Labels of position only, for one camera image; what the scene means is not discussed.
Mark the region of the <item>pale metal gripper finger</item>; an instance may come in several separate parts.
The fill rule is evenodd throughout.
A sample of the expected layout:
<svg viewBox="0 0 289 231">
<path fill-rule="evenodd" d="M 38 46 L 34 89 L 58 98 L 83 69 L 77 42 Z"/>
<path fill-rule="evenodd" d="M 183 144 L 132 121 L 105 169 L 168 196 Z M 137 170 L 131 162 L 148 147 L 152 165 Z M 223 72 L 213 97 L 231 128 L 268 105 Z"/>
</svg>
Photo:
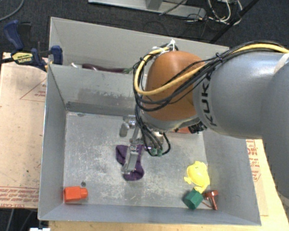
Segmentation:
<svg viewBox="0 0 289 231">
<path fill-rule="evenodd" d="M 123 174 L 128 174 L 131 171 L 131 159 L 132 157 L 132 152 L 130 150 L 127 150 L 126 156 L 125 156 L 125 163 L 122 167 L 122 173 Z"/>
<path fill-rule="evenodd" d="M 138 159 L 140 158 L 139 152 L 137 151 L 133 151 L 132 152 L 132 157 L 131 157 L 131 166 L 130 166 L 130 171 L 134 171 L 135 170 L 135 166 L 136 166 L 136 162 L 138 161 Z"/>
</svg>

